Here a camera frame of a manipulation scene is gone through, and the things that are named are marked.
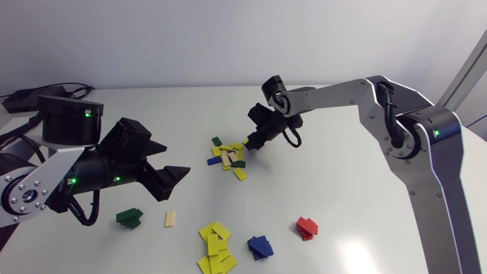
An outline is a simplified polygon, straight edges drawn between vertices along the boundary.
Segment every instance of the stack of blocks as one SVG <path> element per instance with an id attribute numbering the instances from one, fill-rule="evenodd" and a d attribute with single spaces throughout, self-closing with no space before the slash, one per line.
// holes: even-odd
<path id="1" fill-rule="evenodd" d="M 274 255 L 274 251 L 265 236 L 254 236 L 247 241 L 247 244 L 256 261 Z"/>
<path id="2" fill-rule="evenodd" d="M 318 235 L 318 225 L 313 222 L 310 218 L 307 220 L 303 217 L 300 217 L 296 222 L 298 226 L 298 231 L 303 238 L 303 241 L 310 240 L 313 238 L 314 235 Z"/>
<path id="3" fill-rule="evenodd" d="M 140 216 L 144 213 L 139 209 L 129 209 L 124 212 L 120 212 L 116 215 L 117 223 L 124 225 L 128 228 L 135 228 L 136 226 L 140 225 Z"/>
<path id="4" fill-rule="evenodd" d="M 198 261 L 203 274 L 226 274 L 237 260 L 228 251 L 226 240 L 231 233 L 221 223 L 212 222 L 199 230 L 208 247 L 208 256 Z"/>
<path id="5" fill-rule="evenodd" d="M 229 146 L 222 144 L 218 137 L 211 140 L 215 144 L 215 147 L 211 149 L 214 157 L 207 160 L 208 165 L 221 162 L 223 170 L 230 170 L 232 167 L 236 167 L 236 169 L 233 170 L 233 173 L 240 181 L 245 180 L 247 175 L 245 175 L 244 171 L 242 170 L 242 168 L 245 168 L 244 154 L 242 149 L 248 140 L 242 142 L 244 145 L 233 142 Z"/>

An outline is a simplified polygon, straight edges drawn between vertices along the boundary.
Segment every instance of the robotic arm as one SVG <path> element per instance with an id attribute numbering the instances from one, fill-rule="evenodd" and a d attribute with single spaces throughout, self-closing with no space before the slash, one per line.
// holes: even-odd
<path id="1" fill-rule="evenodd" d="M 280 133 L 294 147 L 300 114 L 357 105 L 362 125 L 379 142 L 391 171 L 408 190 L 430 274 L 480 274 L 467 203 L 460 180 L 463 145 L 455 113 L 435 106 L 417 91 L 382 76 L 315 89 L 287 91 L 279 76 L 262 91 L 274 111 L 258 104 L 248 116 L 257 131 L 247 149 L 259 149 Z M 288 138 L 288 128 L 297 144 Z"/>

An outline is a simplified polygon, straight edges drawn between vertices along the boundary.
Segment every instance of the yellow block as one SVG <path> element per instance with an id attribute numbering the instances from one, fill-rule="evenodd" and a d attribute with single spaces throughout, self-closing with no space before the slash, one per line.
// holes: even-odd
<path id="1" fill-rule="evenodd" d="M 232 233 L 230 233 L 230 231 L 228 231 L 221 223 L 216 223 L 214 226 L 213 226 L 213 231 L 216 232 L 222 239 L 226 240 L 228 239 L 228 237 L 230 237 L 230 235 L 232 235 Z"/>
<path id="2" fill-rule="evenodd" d="M 237 159 L 238 159 L 239 161 L 243 161 L 243 160 L 244 160 L 244 152 L 243 152 L 243 151 L 241 151 L 241 150 L 237 150 L 237 151 L 235 152 L 235 155 L 237 156 Z"/>
<path id="3" fill-rule="evenodd" d="M 203 274 L 211 274 L 211 268 L 210 268 L 210 260 L 208 257 L 204 256 L 198 261 L 198 265 L 201 268 L 201 271 L 203 271 Z"/>
<path id="4" fill-rule="evenodd" d="M 208 256 L 218 255 L 218 235 L 210 234 L 208 235 Z"/>
<path id="5" fill-rule="evenodd" d="M 220 262 L 220 258 L 218 256 L 210 256 L 210 268 L 211 274 L 222 272 L 222 262 Z"/>
<path id="6" fill-rule="evenodd" d="M 205 238 L 206 236 L 210 235 L 213 233 L 212 227 L 216 224 L 216 222 L 212 222 L 209 225 L 203 227 L 202 229 L 199 230 L 201 238 Z"/>
<path id="7" fill-rule="evenodd" d="M 211 151 L 213 152 L 213 156 L 215 157 L 218 157 L 218 156 L 221 156 L 222 153 L 220 152 L 220 148 L 219 147 L 214 147 L 211 149 Z"/>
<path id="8" fill-rule="evenodd" d="M 230 256 L 230 251 L 228 251 L 228 249 L 220 250 L 220 253 L 218 253 L 220 261 L 225 260 L 228 256 Z"/>
<path id="9" fill-rule="evenodd" d="M 226 274 L 227 272 L 230 271 L 234 266 L 237 265 L 237 260 L 232 256 L 228 256 L 225 260 L 222 262 L 222 273 Z"/>
<path id="10" fill-rule="evenodd" d="M 240 181 L 247 179 L 247 175 L 245 175 L 244 171 L 241 168 L 236 168 L 233 170 L 233 173 L 239 178 Z"/>
<path id="11" fill-rule="evenodd" d="M 242 150 L 242 148 L 244 148 L 244 145 L 235 142 L 231 143 L 230 145 L 238 150 Z"/>
<path id="12" fill-rule="evenodd" d="M 232 151 L 233 150 L 233 147 L 227 146 L 227 145 L 221 145 L 220 146 L 220 149 L 223 149 L 223 150 L 226 150 L 226 151 Z"/>
<path id="13" fill-rule="evenodd" d="M 226 245 L 226 240 L 218 240 L 216 244 L 218 246 L 218 250 L 228 249 L 228 246 Z"/>

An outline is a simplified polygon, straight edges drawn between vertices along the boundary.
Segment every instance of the white wall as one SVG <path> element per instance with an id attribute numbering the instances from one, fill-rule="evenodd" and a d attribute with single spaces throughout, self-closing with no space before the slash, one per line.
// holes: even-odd
<path id="1" fill-rule="evenodd" d="M 437 102 L 486 11 L 485 0 L 3 0 L 0 93 L 60 81 L 260 85 L 280 74 L 329 84 L 383 74 Z"/>

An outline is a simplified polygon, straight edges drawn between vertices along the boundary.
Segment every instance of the white table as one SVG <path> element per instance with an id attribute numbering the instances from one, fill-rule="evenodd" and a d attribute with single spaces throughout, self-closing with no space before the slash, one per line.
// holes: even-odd
<path id="1" fill-rule="evenodd" d="M 206 245 L 198 230 L 213 221 L 232 232 L 228 247 L 239 263 L 231 274 L 427 273 L 406 187 L 359 123 L 356 107 L 302 115 L 298 149 L 279 136 L 259 151 L 245 150 L 248 179 L 240 182 L 206 159 L 212 137 L 230 144 L 255 130 L 246 115 L 256 102 L 266 105 L 260 87 L 97 90 L 86 99 L 105 104 L 102 136 L 121 117 L 138 120 L 168 146 L 149 157 L 155 168 L 189 166 L 191 172 L 168 201 L 157 202 L 139 183 L 102 190 L 92 227 L 70 212 L 46 210 L 19 225 L 0 254 L 1 274 L 200 273 L 196 261 Z M 2 109 L 0 122 L 24 115 Z M 463 134 L 462 180 L 485 271 L 487 144 L 465 128 Z M 92 195 L 77 198 L 89 211 Z M 129 230 L 115 214 L 132 207 L 144 215 Z M 169 210 L 177 212 L 176 225 L 164 228 Z M 300 216 L 319 225 L 314 239 L 298 235 Z M 254 261 L 246 241 L 261 235 L 275 254 Z"/>

